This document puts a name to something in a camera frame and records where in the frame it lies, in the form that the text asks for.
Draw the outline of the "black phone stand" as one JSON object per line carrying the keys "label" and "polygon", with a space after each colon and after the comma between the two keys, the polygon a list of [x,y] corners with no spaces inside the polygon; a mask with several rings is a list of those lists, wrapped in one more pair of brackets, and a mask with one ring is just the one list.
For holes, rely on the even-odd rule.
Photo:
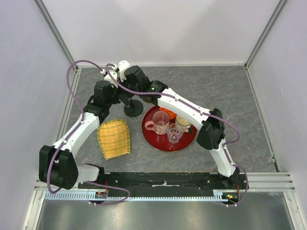
{"label": "black phone stand", "polygon": [[137,117],[143,112],[142,102],[134,99],[128,100],[128,105],[124,106],[124,113],[129,117]]}

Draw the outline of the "black smartphone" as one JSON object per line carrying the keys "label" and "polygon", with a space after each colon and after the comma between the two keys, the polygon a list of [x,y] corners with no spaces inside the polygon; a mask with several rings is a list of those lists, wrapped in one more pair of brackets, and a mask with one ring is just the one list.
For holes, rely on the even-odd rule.
{"label": "black smartphone", "polygon": [[122,92],[119,95],[119,99],[124,103],[126,107],[129,107],[132,97],[133,97],[133,93],[129,93],[129,92]]}

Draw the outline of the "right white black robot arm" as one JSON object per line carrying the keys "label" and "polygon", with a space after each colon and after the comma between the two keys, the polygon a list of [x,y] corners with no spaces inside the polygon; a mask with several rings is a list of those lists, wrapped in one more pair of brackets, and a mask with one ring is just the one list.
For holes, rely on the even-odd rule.
{"label": "right white black robot arm", "polygon": [[226,121],[220,110],[212,111],[195,105],[174,92],[166,84],[145,76],[139,66],[132,66],[126,61],[118,65],[118,82],[126,92],[138,95],[143,101],[168,109],[191,122],[199,131],[197,143],[208,150],[218,169],[220,184],[232,188],[236,183],[240,169],[235,166],[225,140]]}

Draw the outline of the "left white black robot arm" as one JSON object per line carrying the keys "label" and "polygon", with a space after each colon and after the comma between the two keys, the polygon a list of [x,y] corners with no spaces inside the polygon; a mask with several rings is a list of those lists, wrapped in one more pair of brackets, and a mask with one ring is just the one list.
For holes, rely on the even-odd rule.
{"label": "left white black robot arm", "polygon": [[92,164],[77,166],[75,156],[109,115],[111,105],[118,103],[119,89],[106,80],[98,81],[77,122],[52,146],[44,145],[40,149],[39,180],[67,190],[76,183],[87,181],[94,188],[104,186],[105,176],[100,174],[102,168]]}

